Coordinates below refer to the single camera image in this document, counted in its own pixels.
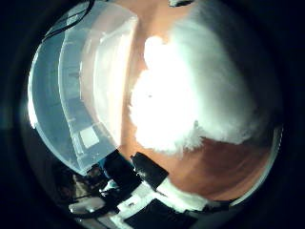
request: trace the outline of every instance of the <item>transparent plastic container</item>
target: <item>transparent plastic container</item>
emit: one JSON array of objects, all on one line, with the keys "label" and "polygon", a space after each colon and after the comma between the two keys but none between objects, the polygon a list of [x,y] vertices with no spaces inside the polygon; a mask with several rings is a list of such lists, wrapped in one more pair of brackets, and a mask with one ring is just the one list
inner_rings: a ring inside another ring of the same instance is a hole
[{"label": "transparent plastic container", "polygon": [[[86,6],[79,4],[71,9],[65,15],[66,24],[80,17],[76,13]],[[106,31],[93,29],[96,20],[108,11],[116,12],[115,22],[110,21]],[[42,43],[32,62],[28,86],[32,126],[52,153],[80,175],[85,175],[93,164],[120,144],[125,76],[113,80],[113,69],[117,66],[112,61],[126,61],[127,65],[130,50],[124,50],[125,59],[118,50],[122,40],[131,44],[136,24],[137,16],[129,10],[112,3],[96,2],[80,23]],[[87,86],[93,94],[90,106],[97,118],[88,111],[81,91],[85,44],[95,34],[102,39],[93,60],[94,74]],[[103,59],[111,61],[98,66]],[[115,92],[118,92],[118,102],[109,102],[109,94]]]}]

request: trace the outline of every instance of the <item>white fluffy object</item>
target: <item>white fluffy object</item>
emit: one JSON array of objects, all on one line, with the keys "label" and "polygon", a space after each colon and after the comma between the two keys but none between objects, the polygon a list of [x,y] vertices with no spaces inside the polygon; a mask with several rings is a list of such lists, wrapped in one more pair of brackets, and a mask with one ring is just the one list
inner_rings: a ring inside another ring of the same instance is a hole
[{"label": "white fluffy object", "polygon": [[132,90],[130,116],[143,147],[181,154],[200,147],[203,136],[240,144],[264,126],[266,116],[256,114],[244,76],[212,29],[186,18],[170,38],[147,39],[148,69]]}]

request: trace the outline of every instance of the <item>clear plastic lid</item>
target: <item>clear plastic lid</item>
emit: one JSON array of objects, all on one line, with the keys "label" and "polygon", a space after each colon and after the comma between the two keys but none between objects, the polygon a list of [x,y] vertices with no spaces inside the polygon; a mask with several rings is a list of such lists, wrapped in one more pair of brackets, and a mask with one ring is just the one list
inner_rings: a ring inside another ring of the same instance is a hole
[{"label": "clear plastic lid", "polygon": [[[85,8],[71,9],[67,25]],[[98,27],[109,13],[115,17]],[[136,25],[137,16],[129,10],[96,2],[84,20],[46,40],[32,62],[32,126],[53,154],[81,175],[120,145],[125,69]],[[92,40],[97,47],[88,53]],[[82,72],[84,58],[91,61],[90,75]],[[91,96],[84,97],[82,87]],[[88,97],[92,101],[85,105]]]}]

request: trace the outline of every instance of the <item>white plastic part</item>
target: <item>white plastic part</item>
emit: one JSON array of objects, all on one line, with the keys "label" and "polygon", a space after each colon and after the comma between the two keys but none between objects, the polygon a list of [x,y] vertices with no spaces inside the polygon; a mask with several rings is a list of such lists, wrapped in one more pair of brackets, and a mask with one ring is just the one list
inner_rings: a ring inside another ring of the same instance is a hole
[{"label": "white plastic part", "polygon": [[105,201],[101,198],[87,198],[80,202],[69,205],[69,209],[74,214],[86,214],[94,212],[97,209],[104,207]]}]

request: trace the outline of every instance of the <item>dark background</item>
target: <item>dark background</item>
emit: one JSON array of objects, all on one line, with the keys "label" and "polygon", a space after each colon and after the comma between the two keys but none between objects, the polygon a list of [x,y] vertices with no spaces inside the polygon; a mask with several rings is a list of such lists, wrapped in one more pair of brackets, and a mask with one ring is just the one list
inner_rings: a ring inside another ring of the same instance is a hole
[{"label": "dark background", "polygon": [[[10,0],[0,13],[0,227],[77,228],[38,184],[20,135],[22,92],[43,34],[75,0]],[[245,211],[224,228],[302,228],[305,213],[305,33],[301,1],[224,1],[248,18],[279,70],[284,137],[275,167]]]}]

